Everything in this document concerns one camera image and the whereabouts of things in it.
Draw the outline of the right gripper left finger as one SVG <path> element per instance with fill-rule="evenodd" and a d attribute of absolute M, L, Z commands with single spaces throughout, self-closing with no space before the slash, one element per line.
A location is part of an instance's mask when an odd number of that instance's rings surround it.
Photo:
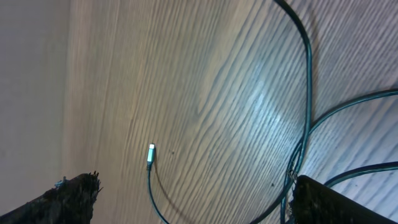
<path fill-rule="evenodd" d="M 1 224 L 90 224 L 100 189 L 99 173 L 63 179 L 43 195 L 1 215 Z"/>

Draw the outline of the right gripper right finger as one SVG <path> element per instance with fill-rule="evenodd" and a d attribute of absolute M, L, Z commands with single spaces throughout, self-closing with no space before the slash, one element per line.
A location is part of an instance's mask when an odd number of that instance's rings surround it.
<path fill-rule="evenodd" d="M 293 196 L 295 224 L 396 224 L 306 175 L 297 178 Z"/>

